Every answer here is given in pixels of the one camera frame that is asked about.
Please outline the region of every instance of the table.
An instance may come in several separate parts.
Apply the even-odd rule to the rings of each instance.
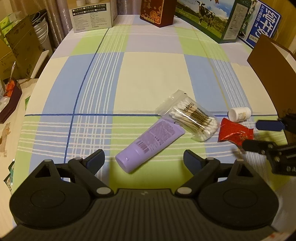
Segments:
[[[171,188],[191,174],[182,163],[191,149],[224,163],[247,159],[277,190],[288,177],[271,174],[265,156],[242,153],[218,132],[203,143],[188,132],[136,172],[126,174],[115,155],[148,129],[155,108],[181,89],[219,120],[232,107],[251,108],[243,124],[276,119],[276,111],[247,62],[251,49],[238,41],[217,44],[185,21],[157,28],[137,15],[120,15],[111,29],[71,31],[50,59],[30,98],[18,144],[13,191],[44,159],[66,163],[103,149],[97,177],[117,188]],[[285,144],[281,133],[255,131],[258,139]]]

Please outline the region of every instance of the spoon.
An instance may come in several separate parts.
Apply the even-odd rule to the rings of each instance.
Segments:
[[[13,66],[12,66],[12,69],[11,69],[11,74],[10,74],[10,79],[9,79],[9,81],[11,81],[13,71],[15,70],[15,64],[16,64],[16,61],[13,63]]]

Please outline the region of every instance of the white box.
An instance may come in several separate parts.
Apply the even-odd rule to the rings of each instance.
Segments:
[[[116,0],[90,1],[67,0],[74,33],[113,27],[117,17]]]

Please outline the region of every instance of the purple tube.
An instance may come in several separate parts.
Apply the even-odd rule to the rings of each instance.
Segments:
[[[118,153],[115,159],[125,172],[130,173],[183,134],[185,130],[181,126],[159,119],[127,148]]]

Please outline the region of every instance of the cow picture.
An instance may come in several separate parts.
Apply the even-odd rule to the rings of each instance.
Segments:
[[[221,38],[233,4],[234,0],[177,0],[176,12]]]

